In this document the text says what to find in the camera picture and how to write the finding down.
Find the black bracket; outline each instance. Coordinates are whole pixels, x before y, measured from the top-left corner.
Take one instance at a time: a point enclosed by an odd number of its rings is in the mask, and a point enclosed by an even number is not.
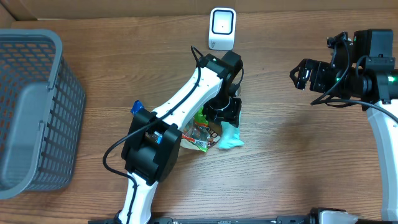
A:
[[[305,223],[306,215],[278,216],[276,224],[309,224]]]
[[[129,134],[157,119],[155,113],[139,110],[132,120]],[[153,134],[155,131],[162,135],[159,143],[146,134]],[[142,177],[147,185],[163,181],[177,161],[181,137],[182,132],[176,124],[169,125],[159,121],[146,132],[126,140],[122,150],[122,158],[126,161],[124,168]]]
[[[324,93],[335,84],[336,70],[326,62],[312,59],[303,59],[297,67],[290,72],[290,78],[299,90],[304,90],[310,81],[310,90]]]
[[[241,56],[233,51],[226,52],[221,59],[208,54],[200,58],[200,66],[217,73],[223,81],[218,94],[203,106],[206,119],[216,124],[226,121],[238,127],[242,100],[235,97],[239,85],[232,82],[243,68]]]

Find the snack bag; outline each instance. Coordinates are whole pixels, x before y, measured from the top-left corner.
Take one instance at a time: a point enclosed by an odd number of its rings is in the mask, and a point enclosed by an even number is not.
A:
[[[203,108],[200,108],[184,127],[181,146],[206,152],[220,140],[220,136],[209,128],[208,121],[202,114],[202,110]]]

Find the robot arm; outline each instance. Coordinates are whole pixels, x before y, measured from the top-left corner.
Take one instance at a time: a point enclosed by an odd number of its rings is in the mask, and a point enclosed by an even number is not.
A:
[[[129,134],[157,121],[180,103],[196,85],[200,69],[200,81],[192,94],[173,113],[146,131],[147,134],[161,136],[160,141],[153,141],[146,133],[126,140],[122,158],[126,160],[127,174],[137,182],[137,186],[129,179],[124,207],[113,222],[146,224],[149,221],[156,187],[176,163],[182,129],[202,106],[210,121],[239,125],[241,100],[234,94],[239,87],[232,81],[243,67],[241,57],[229,51],[222,59],[208,54],[198,63],[200,68],[195,69],[189,81],[171,99],[151,113],[141,109],[134,116]]]
[[[388,105],[378,101],[376,105],[398,116],[398,100],[392,100]],[[396,221],[398,220],[398,124],[378,110],[370,108],[366,113],[379,153],[383,192],[381,217],[385,221]]]
[[[195,69],[191,79],[166,103],[153,110],[156,117],[161,117],[173,108],[178,102],[184,98],[187,93],[192,89],[198,78],[198,69]],[[222,86],[222,79],[217,77],[217,73],[211,71],[209,68],[201,69],[201,80],[199,86],[195,89],[192,95],[179,106],[171,115],[167,116],[163,121],[169,125],[176,124],[178,130],[182,131],[188,121],[193,115],[210,99],[214,98]],[[131,209],[131,224],[145,224],[149,221],[151,213],[150,207],[155,195],[158,181],[152,185],[147,185],[146,181],[135,173],[128,173],[131,175],[138,184],[136,197]],[[126,194],[126,201],[123,210],[119,213],[118,217],[121,223],[127,223],[127,215],[129,212],[131,200],[133,198],[133,182],[129,181],[129,186]]]
[[[354,41],[346,32],[328,38],[333,49],[330,63],[304,59],[291,71],[295,87],[323,93],[312,105],[363,106],[376,139],[382,179],[382,219],[398,220],[398,71],[394,70],[391,30],[362,30],[354,33]],[[331,105],[333,102],[346,103]]]

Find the blue tag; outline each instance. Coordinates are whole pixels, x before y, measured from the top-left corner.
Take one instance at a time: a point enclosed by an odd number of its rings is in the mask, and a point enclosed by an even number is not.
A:
[[[137,113],[139,110],[141,110],[141,108],[144,108],[144,105],[142,105],[141,101],[136,100],[136,101],[134,102],[134,105],[132,106],[130,112],[131,112],[132,114],[136,115],[136,113]]]

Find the green light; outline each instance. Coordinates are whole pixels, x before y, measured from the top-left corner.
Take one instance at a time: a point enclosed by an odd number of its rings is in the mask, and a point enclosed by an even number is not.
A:
[[[394,82],[395,80],[396,80],[395,77],[388,77],[388,81],[389,81],[389,82]]]

